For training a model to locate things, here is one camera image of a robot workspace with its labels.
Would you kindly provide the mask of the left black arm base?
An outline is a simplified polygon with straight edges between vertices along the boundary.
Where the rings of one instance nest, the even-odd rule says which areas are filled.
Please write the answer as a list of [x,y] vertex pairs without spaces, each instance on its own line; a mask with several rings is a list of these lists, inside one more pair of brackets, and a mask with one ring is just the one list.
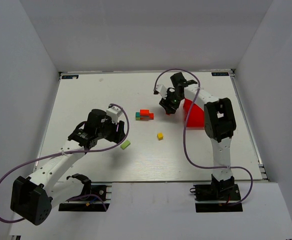
[[92,183],[90,191],[79,199],[66,201],[58,207],[59,212],[106,212],[112,198],[111,183]]

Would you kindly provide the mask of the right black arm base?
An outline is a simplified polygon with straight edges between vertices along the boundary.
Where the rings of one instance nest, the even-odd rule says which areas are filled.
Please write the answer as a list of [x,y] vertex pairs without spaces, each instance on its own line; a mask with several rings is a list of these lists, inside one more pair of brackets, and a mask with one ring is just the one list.
[[241,200],[240,190],[237,184],[221,197],[213,193],[210,184],[195,184],[189,189],[194,195],[196,213],[236,213],[243,212],[242,203],[232,204]]

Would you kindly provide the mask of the red arch wood block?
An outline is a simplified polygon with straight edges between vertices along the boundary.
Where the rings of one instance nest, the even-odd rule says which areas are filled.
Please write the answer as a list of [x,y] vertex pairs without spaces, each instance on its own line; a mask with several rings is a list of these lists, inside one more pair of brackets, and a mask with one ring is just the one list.
[[149,120],[153,120],[153,119],[154,119],[153,113],[144,114],[144,115],[140,116],[140,120],[142,120],[142,121],[149,121]]

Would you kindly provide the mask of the teal long wood block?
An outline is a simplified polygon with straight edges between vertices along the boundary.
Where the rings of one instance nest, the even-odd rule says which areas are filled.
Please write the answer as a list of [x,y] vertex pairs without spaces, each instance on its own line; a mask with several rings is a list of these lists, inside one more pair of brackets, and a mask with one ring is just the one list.
[[136,117],[136,118],[145,118],[146,115],[145,115],[145,114],[141,114],[140,112],[136,112],[136,113],[135,113],[135,117]]

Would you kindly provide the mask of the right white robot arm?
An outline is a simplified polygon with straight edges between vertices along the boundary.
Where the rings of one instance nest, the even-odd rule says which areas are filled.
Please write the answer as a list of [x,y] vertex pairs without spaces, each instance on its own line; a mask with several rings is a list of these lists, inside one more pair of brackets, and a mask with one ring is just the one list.
[[201,87],[200,80],[186,80],[183,70],[170,78],[173,87],[166,88],[155,83],[153,93],[160,95],[159,102],[166,114],[175,114],[182,100],[190,100],[190,107],[203,110],[204,131],[210,138],[213,154],[210,193],[215,200],[221,200],[234,189],[235,178],[231,170],[230,147],[237,124],[232,102],[229,98],[217,98]]

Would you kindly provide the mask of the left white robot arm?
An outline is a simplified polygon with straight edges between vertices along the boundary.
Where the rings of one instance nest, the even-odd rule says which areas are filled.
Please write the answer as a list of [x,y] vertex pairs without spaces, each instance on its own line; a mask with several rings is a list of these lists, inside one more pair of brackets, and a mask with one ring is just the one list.
[[107,110],[92,109],[80,122],[57,154],[27,177],[19,176],[12,186],[10,208],[35,226],[42,224],[51,210],[69,199],[90,196],[91,180],[76,173],[58,183],[76,161],[92,152],[99,140],[120,145],[129,132],[129,121],[119,119],[125,111],[111,104]]

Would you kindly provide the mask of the yellow cube wood block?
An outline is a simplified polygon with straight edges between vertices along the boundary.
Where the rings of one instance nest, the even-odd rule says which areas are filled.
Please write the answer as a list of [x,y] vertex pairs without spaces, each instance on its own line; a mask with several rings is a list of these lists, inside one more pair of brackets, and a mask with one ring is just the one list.
[[157,134],[157,139],[160,141],[160,140],[163,140],[164,139],[164,135],[160,132]]

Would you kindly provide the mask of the light green block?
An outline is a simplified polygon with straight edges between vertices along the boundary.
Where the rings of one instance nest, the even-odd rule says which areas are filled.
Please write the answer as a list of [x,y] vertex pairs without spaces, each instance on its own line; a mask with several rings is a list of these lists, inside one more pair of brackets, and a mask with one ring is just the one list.
[[131,145],[131,142],[129,140],[125,140],[121,145],[120,148],[122,150],[125,150],[127,147],[129,147]]

